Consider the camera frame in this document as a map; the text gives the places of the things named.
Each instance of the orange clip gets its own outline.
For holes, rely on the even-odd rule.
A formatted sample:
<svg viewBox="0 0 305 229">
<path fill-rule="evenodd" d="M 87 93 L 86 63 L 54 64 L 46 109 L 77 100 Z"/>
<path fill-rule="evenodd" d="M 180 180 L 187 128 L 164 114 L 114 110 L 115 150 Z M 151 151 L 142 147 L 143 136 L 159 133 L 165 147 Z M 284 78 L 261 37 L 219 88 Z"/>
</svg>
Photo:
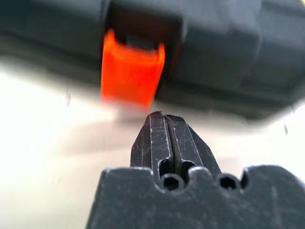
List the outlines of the orange clip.
<svg viewBox="0 0 305 229">
<path fill-rule="evenodd" d="M 145 51 L 119 44 L 114 31 L 104 39 L 102 97 L 125 101 L 148 109 L 154 99 L 164 66 L 164 45 Z"/>
</svg>

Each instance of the black plastic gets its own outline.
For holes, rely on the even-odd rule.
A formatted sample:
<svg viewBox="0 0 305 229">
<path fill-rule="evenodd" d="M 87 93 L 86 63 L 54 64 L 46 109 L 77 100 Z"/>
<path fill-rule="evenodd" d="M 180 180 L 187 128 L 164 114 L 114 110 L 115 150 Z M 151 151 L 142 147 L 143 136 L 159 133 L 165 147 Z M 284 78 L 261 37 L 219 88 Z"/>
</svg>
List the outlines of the black plastic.
<svg viewBox="0 0 305 229">
<path fill-rule="evenodd" d="M 193 165 L 187 180 L 179 169 L 159 176 L 164 158 L 174 168 L 186 157 Z M 132 147 L 131 166 L 102 172 L 87 229 L 304 228 L 302 181 L 278 166 L 249 167 L 241 180 L 222 174 L 210 148 L 180 117 L 150 114 Z"/>
<path fill-rule="evenodd" d="M 100 83 L 102 43 L 164 43 L 158 98 L 264 118 L 305 92 L 300 0 L 13 0 L 0 8 L 0 52 Z"/>
</svg>

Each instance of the black plastic case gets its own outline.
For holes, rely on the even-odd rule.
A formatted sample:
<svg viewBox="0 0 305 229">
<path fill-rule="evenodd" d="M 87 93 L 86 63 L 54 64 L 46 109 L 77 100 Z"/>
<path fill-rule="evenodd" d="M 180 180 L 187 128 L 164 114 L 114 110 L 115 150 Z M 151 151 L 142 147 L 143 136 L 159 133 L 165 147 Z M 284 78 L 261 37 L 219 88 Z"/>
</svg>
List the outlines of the black plastic case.
<svg viewBox="0 0 305 229">
<path fill-rule="evenodd" d="M 95 83 L 113 28 L 165 44 L 160 99 L 257 119 L 304 97 L 301 0 L 13 0 L 0 13 L 0 51 Z"/>
</svg>

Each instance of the white surface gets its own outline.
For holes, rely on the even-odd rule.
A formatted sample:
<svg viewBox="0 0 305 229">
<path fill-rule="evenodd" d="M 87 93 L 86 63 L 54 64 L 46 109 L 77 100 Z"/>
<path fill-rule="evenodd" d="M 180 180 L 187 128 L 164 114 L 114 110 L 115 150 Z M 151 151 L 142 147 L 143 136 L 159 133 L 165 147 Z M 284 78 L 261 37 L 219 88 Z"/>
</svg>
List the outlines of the white surface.
<svg viewBox="0 0 305 229">
<path fill-rule="evenodd" d="M 0 59 L 0 106 L 0 228 L 84 229 L 102 169 L 129 165 L 145 115 L 102 105 L 98 89 L 8 57 Z M 163 104 L 152 110 L 183 116 L 223 172 L 240 177 L 244 166 L 278 164 L 305 180 L 303 107 L 264 125 Z"/>
</svg>

